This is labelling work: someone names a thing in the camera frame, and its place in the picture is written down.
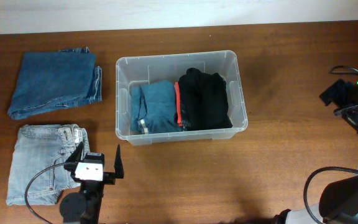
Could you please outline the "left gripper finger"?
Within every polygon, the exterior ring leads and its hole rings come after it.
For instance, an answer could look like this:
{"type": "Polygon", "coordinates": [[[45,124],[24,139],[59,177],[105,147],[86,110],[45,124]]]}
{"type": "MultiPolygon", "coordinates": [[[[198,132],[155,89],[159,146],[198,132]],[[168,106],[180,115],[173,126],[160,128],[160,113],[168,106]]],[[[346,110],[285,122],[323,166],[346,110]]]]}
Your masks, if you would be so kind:
{"type": "Polygon", "coordinates": [[[116,179],[124,178],[124,167],[121,159],[121,147],[118,144],[116,149],[116,156],[114,160],[114,173],[116,179]]]}
{"type": "Polygon", "coordinates": [[[78,163],[81,161],[83,153],[84,144],[80,142],[74,152],[68,157],[65,161],[64,169],[65,170],[75,170],[78,163]]]}

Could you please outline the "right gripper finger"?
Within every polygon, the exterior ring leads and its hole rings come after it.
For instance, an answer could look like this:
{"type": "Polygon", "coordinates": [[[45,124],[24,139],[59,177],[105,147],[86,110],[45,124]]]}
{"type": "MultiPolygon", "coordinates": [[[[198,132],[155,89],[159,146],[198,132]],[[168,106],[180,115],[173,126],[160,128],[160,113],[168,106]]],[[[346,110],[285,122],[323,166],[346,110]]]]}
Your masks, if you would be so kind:
{"type": "Polygon", "coordinates": [[[336,110],[334,110],[334,114],[344,119],[356,130],[358,134],[358,104],[350,104],[341,108],[337,108],[336,110]]]}
{"type": "Polygon", "coordinates": [[[322,100],[325,106],[334,103],[336,106],[344,106],[347,102],[347,93],[349,87],[343,79],[338,79],[330,87],[324,90],[319,98],[322,100]]]}

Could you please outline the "light blue jeans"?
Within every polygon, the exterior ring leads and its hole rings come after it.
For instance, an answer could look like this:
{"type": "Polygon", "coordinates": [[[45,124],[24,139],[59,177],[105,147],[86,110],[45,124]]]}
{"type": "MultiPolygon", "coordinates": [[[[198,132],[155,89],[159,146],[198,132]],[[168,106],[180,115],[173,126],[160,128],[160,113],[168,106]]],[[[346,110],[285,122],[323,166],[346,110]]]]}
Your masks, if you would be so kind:
{"type": "MultiPolygon", "coordinates": [[[[25,205],[25,189],[41,170],[65,162],[83,142],[90,151],[86,129],[76,124],[25,125],[18,131],[12,155],[6,204],[25,205]]],[[[31,184],[27,199],[30,205],[55,205],[66,189],[79,187],[62,166],[50,169],[31,184]]]]}

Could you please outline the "small blue denim shorts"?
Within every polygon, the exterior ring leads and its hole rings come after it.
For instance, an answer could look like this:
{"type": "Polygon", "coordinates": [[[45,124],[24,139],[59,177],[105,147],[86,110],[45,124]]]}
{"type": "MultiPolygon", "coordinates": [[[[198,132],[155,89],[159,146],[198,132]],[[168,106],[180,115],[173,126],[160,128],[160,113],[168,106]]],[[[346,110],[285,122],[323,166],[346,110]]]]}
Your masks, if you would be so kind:
{"type": "Polygon", "coordinates": [[[176,93],[172,82],[163,80],[135,86],[131,97],[131,131],[137,134],[182,131],[177,123],[176,93]]]}

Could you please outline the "red item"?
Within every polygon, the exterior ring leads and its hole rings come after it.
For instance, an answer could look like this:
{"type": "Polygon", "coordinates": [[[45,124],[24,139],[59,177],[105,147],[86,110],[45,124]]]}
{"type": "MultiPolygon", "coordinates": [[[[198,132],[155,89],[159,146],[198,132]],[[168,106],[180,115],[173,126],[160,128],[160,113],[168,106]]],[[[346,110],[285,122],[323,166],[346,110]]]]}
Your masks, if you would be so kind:
{"type": "Polygon", "coordinates": [[[179,126],[183,126],[182,117],[181,117],[180,87],[178,82],[175,82],[175,94],[176,94],[176,108],[177,108],[177,124],[179,126]]]}

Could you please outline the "dark blue jeans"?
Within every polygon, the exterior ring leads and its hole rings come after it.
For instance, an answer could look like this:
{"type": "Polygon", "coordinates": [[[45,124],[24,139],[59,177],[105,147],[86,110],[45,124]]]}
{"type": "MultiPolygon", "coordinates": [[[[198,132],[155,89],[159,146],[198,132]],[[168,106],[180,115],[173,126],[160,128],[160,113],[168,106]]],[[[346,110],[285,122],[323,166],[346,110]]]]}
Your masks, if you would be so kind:
{"type": "Polygon", "coordinates": [[[26,119],[102,100],[102,69],[89,48],[26,52],[8,115],[26,119]]]}

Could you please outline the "black garment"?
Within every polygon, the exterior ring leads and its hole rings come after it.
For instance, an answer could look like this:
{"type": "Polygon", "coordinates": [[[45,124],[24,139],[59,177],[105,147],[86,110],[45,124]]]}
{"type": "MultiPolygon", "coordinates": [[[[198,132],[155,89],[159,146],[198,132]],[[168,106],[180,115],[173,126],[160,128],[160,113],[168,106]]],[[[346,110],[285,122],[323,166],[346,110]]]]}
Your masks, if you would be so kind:
{"type": "Polygon", "coordinates": [[[226,81],[218,73],[189,68],[178,81],[180,114],[187,131],[232,128],[226,81]]]}

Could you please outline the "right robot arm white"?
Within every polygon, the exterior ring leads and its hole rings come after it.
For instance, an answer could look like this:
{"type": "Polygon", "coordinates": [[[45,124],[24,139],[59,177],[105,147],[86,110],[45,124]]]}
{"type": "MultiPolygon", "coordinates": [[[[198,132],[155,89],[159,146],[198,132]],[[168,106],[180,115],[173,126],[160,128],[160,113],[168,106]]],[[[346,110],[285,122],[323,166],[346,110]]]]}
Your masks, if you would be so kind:
{"type": "MultiPolygon", "coordinates": [[[[331,69],[332,74],[358,75],[358,69],[338,65],[331,69]]],[[[334,114],[340,116],[358,133],[358,81],[345,82],[338,79],[327,88],[320,99],[325,105],[334,103],[334,114]]],[[[275,215],[272,223],[358,223],[358,168],[323,167],[312,172],[303,189],[303,210],[284,210],[275,215]],[[351,173],[352,177],[328,184],[321,194],[317,205],[308,203],[308,187],[312,179],[322,172],[339,171],[351,173]]]]}

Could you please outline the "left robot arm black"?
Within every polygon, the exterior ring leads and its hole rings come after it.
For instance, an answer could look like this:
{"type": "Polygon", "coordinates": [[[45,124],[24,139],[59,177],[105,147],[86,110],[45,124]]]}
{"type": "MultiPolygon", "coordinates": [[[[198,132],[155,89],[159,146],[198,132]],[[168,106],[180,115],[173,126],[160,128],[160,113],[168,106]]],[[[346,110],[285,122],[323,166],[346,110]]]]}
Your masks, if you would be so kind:
{"type": "Polygon", "coordinates": [[[64,196],[60,202],[60,215],[63,223],[97,223],[104,196],[104,186],[114,185],[117,179],[124,178],[119,146],[116,149],[114,172],[104,171],[104,154],[84,153],[84,148],[85,144],[80,142],[63,166],[70,172],[70,177],[80,184],[78,192],[64,196]]]}

